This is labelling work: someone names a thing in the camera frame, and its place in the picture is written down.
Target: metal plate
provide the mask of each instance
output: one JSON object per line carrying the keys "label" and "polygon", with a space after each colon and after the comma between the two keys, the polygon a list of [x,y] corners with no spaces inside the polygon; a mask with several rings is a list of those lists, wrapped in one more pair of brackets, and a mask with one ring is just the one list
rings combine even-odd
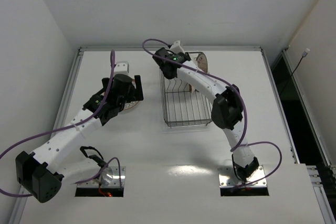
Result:
{"label": "metal plate", "polygon": [[[242,182],[235,176],[232,166],[222,166],[218,168],[218,176],[219,176],[219,187],[220,188],[231,188],[237,185],[240,185]],[[248,182],[253,182],[265,176],[264,168],[259,166],[258,169],[249,177]],[[253,185],[248,187],[251,188],[260,188],[267,187],[266,179],[262,179],[256,182]]]}
{"label": "metal plate", "polygon": [[[101,188],[120,188],[119,184],[119,171],[117,166],[110,166],[113,171],[113,178],[109,185],[102,185]],[[125,185],[125,174],[126,174],[126,167],[121,166],[121,187]],[[98,188],[99,184],[97,180],[92,180],[87,183],[78,184],[77,188]]]}

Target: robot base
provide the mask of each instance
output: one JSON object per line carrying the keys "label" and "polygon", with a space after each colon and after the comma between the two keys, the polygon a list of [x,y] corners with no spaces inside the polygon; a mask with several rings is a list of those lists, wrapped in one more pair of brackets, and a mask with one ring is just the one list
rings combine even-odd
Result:
{"label": "robot base", "polygon": [[120,168],[121,187],[119,184],[118,167],[110,166],[102,173],[99,181],[95,179],[87,183],[78,184],[75,197],[104,197],[104,195],[98,191],[99,182],[101,183],[100,189],[104,194],[110,193],[112,197],[123,197],[126,167],[121,166]]}
{"label": "robot base", "polygon": [[[267,181],[262,179],[253,185],[241,186],[242,182],[236,177],[232,166],[222,166],[218,168],[219,188],[221,196],[268,196]],[[264,168],[258,169],[247,179],[248,182],[255,181],[265,176]]]}

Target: metal wire rack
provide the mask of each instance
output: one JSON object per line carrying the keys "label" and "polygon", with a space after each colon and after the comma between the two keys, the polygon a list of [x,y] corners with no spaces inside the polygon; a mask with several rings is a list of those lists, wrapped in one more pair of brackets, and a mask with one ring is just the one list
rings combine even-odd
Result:
{"label": "metal wire rack", "polygon": [[206,126],[211,120],[211,104],[204,95],[190,92],[188,83],[166,79],[160,70],[160,86],[164,122],[169,127]]}

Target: white wall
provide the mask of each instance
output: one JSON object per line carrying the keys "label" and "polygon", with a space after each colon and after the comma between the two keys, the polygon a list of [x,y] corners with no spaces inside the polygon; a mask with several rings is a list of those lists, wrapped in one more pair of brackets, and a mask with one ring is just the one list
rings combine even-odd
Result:
{"label": "white wall", "polygon": [[44,0],[64,35],[83,45],[261,45],[272,62],[316,0]]}
{"label": "white wall", "polygon": [[[0,0],[0,152],[51,130],[75,52],[43,0]],[[14,149],[0,161],[0,187],[17,193],[15,157],[43,139]],[[0,223],[15,199],[0,195]]]}
{"label": "white wall", "polygon": [[319,0],[288,50],[292,69],[302,52],[308,56],[296,71],[304,98],[321,132],[329,159],[336,164],[336,0]]}

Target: power cord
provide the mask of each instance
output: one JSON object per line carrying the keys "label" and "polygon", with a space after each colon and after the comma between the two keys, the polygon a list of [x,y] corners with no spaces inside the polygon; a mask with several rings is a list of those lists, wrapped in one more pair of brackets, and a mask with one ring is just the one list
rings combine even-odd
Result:
{"label": "power cord", "polygon": [[290,76],[288,77],[286,84],[284,85],[284,87],[282,88],[282,90],[279,92],[279,97],[280,97],[280,98],[281,98],[281,95],[282,95],[282,93],[284,92],[284,90],[285,90],[287,84],[289,83],[290,79],[292,78],[293,74],[294,74],[295,71],[298,69],[298,67],[300,66],[302,60],[304,59],[304,57],[307,56],[307,54],[308,54],[309,52],[310,52],[310,49],[307,48],[307,49],[302,53],[302,55],[301,55],[301,59],[300,59],[299,63],[296,65],[296,67],[294,68],[294,71],[293,71],[293,72],[290,74]]}

